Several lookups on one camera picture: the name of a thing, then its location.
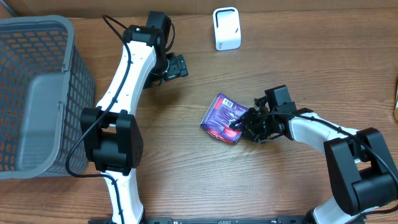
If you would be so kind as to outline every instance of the black metal bracket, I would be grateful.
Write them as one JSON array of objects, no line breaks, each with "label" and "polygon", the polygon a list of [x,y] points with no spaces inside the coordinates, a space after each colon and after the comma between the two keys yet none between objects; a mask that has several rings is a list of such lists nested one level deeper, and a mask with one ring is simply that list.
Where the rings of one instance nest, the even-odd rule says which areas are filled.
[{"label": "black metal bracket", "polygon": [[249,108],[249,111],[244,113],[239,120],[231,123],[230,128],[234,128],[241,123],[242,125],[239,127],[241,127],[243,134],[257,143],[266,143],[283,135],[292,139],[289,131],[289,120],[292,117],[270,115],[272,112],[298,112],[295,103],[290,99],[287,87],[285,85],[278,86],[266,90],[265,94],[260,99],[254,99],[256,107]]},{"label": "black metal bracket", "polygon": [[152,87],[156,80],[170,81],[188,75],[187,65],[182,55],[166,55],[166,43],[169,39],[171,20],[163,12],[150,12],[146,26],[131,25],[123,33],[125,42],[144,42],[153,46],[156,52],[156,64],[150,71],[144,89]]},{"label": "black metal bracket", "polygon": [[306,217],[302,216],[278,216],[276,224],[306,224]]},{"label": "black metal bracket", "polygon": [[173,224],[172,218],[146,218],[141,224]]},{"label": "black metal bracket", "polygon": [[196,218],[174,219],[173,224],[275,224],[276,218],[243,219],[243,218]]},{"label": "black metal bracket", "polygon": [[[84,108],[80,115],[81,131],[84,133],[100,117],[101,108]],[[115,124],[116,133],[104,132],[110,124]],[[122,172],[128,175],[132,168],[138,167],[143,140],[134,115],[126,110],[120,113],[108,112],[102,122],[84,138],[86,157],[94,162],[96,170]]]}]

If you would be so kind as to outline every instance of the basket mesh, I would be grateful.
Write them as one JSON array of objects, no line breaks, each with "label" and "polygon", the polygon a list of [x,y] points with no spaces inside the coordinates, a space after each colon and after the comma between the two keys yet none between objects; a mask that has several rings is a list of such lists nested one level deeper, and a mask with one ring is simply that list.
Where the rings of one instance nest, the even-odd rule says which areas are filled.
[{"label": "basket mesh", "polygon": [[[79,117],[84,107],[94,103],[94,80],[83,58],[73,46],[70,71],[64,72],[64,55],[68,33],[59,22],[44,21],[44,26],[29,25],[21,29],[0,30],[0,172],[33,169],[43,163],[48,153],[30,152],[19,161],[18,142],[24,117],[29,83],[37,75],[69,75],[62,145],[55,161],[39,176],[65,175],[65,159],[72,144],[81,136]],[[87,160],[83,144],[71,159],[71,169],[82,171]]]}]

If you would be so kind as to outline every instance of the wood grain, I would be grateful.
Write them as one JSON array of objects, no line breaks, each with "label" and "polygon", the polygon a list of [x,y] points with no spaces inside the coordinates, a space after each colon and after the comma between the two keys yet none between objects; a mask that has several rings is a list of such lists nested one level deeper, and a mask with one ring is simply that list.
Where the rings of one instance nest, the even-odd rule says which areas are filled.
[{"label": "wood grain", "polygon": [[[172,50],[184,55],[190,74],[143,91],[137,111],[145,142],[137,181],[149,217],[303,215],[331,196],[326,162],[306,145],[243,139],[230,146],[201,130],[220,92],[251,106],[264,90],[286,84],[298,108],[346,127],[382,131],[398,162],[398,9],[242,14],[241,48],[227,52],[215,50],[211,16],[172,20]],[[98,101],[118,66],[121,43],[101,19],[72,22]],[[93,172],[90,164],[87,173]],[[0,183],[0,223],[86,223],[111,213],[102,179]],[[397,222],[398,213],[368,221]]]},{"label": "wood grain", "polygon": [[7,12],[3,5],[0,5],[0,19],[10,18],[11,15]]},{"label": "wood grain", "polygon": [[5,0],[20,16],[61,15],[78,18],[146,16],[150,11],[167,15],[210,15],[220,7],[239,12],[381,9],[398,7],[398,0]]}]

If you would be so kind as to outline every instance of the white robotic arm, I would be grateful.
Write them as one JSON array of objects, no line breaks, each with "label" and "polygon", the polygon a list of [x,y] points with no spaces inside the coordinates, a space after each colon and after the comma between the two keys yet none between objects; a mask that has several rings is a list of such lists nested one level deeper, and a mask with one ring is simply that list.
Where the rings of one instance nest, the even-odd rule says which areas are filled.
[{"label": "white robotic arm", "polygon": [[[188,75],[182,55],[166,55],[171,25],[164,13],[151,12],[145,27],[126,29],[123,42],[127,48],[123,46],[119,67],[108,90],[96,109],[84,108],[80,116],[81,130],[88,133],[84,138],[86,156],[95,163],[108,185],[112,223],[138,224],[144,214],[136,179],[143,140],[135,120],[142,90],[154,80],[169,81]],[[103,117],[100,124],[91,130],[100,116]],[[114,126],[116,133],[104,132],[108,126]]]},{"label": "white robotic arm", "polygon": [[[314,117],[316,119],[321,119],[316,113],[304,113],[302,116],[306,116],[308,118]],[[343,128],[342,130],[349,132],[350,134],[356,134],[357,129],[351,128]],[[327,142],[336,138],[347,138],[348,136],[338,133],[336,130],[325,126],[324,124],[317,123],[311,121],[309,119],[304,118],[292,118],[289,121],[289,129],[292,135],[293,140],[302,142],[314,148],[316,151],[325,155],[325,147],[323,145],[324,142]],[[316,224],[342,224],[347,223],[358,215],[348,215],[342,211],[342,209],[338,206],[335,198],[332,196],[329,200],[326,201],[323,205],[317,207],[313,211],[313,217],[316,221]]]},{"label": "white robotic arm", "polygon": [[[149,47],[144,42],[131,41],[127,43],[131,51],[131,66],[128,73],[126,84],[118,96],[117,103],[113,105],[110,112],[119,113],[126,110],[128,114],[136,114],[137,104],[141,95],[148,74],[156,64],[155,48]],[[104,97],[98,102],[97,107],[107,108],[111,103],[114,92],[118,89],[124,72],[126,71],[128,62],[127,50],[123,47],[123,54],[116,71]],[[131,169],[129,175],[125,176],[121,172],[105,171],[105,174],[112,176],[117,183],[120,197],[122,212],[125,224],[138,224],[144,212],[144,206],[141,204],[138,196],[136,169]],[[116,198],[116,192],[112,181],[105,178],[111,196],[114,223],[122,223],[119,215],[119,208]]]}]

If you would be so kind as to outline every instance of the robotic arm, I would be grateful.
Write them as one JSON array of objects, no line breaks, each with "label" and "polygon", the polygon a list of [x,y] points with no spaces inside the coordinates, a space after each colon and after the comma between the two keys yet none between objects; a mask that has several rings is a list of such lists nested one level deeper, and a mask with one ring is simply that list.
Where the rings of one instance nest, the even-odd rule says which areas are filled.
[{"label": "robotic arm", "polygon": [[[182,55],[166,55],[165,45],[170,26],[174,29],[171,20],[159,12],[150,13],[145,27],[130,26],[124,32],[123,39],[130,50],[131,61],[129,62],[127,49],[123,46],[119,67],[104,97],[98,102],[96,109],[84,108],[80,116],[81,130],[84,133],[111,104],[130,63],[125,85],[117,101],[101,124],[84,139],[88,160],[95,163],[96,170],[116,180],[121,211],[113,183],[105,178],[113,206],[112,223],[138,224],[144,213],[136,179],[143,140],[134,117],[142,90],[151,87],[156,80],[169,81],[188,75]],[[116,133],[103,131],[109,126],[114,126]]]},{"label": "robotic arm", "polygon": [[[378,130],[342,128],[321,119],[309,109],[297,110],[286,86],[265,93],[264,97],[254,100],[256,108],[250,108],[231,127],[241,128],[245,136],[258,143],[286,136],[326,156],[333,197],[309,211],[302,223],[348,223],[363,212],[398,199],[397,185],[392,177],[397,177],[398,171]],[[355,139],[365,142],[387,164],[392,174]],[[371,161],[371,167],[358,170],[356,162],[368,161]]]},{"label": "robotic arm", "polygon": [[[112,221],[100,223],[138,224],[144,218],[144,207],[139,200],[136,180],[136,168],[141,161],[143,149],[142,136],[135,120],[137,103],[142,90],[151,87],[152,82],[169,81],[188,75],[182,55],[166,54],[170,26],[174,28],[171,20],[159,12],[150,13],[145,27],[130,26],[124,32],[123,39],[130,49],[131,61],[127,49],[123,47],[119,67],[104,97],[95,109],[85,108],[81,114],[81,130],[85,133],[105,113],[100,124],[89,130],[84,138],[85,151],[88,160],[95,163],[97,170],[116,180],[119,192],[118,196],[113,182],[106,179],[113,217]],[[125,85],[107,113],[104,110],[111,104],[129,63]],[[286,86],[266,90],[264,97],[255,99],[255,105],[256,108],[250,108],[231,127],[242,129],[246,137],[258,143],[285,136],[308,144],[326,157],[333,197],[310,210],[307,216],[300,218],[299,223],[349,223],[364,212],[398,199],[397,183],[392,177],[397,177],[398,171],[378,130],[342,128],[321,119],[309,109],[297,110]],[[114,126],[116,133],[103,131],[109,126]],[[353,136],[365,142],[366,147],[355,141]],[[377,153],[379,158],[369,153],[367,147]],[[355,164],[359,161],[371,161],[371,167],[359,171]],[[156,220],[154,223],[158,224],[173,222],[171,218]],[[285,223],[282,220],[283,217],[278,217],[276,220],[259,223]],[[196,222],[179,220],[173,223]]]}]

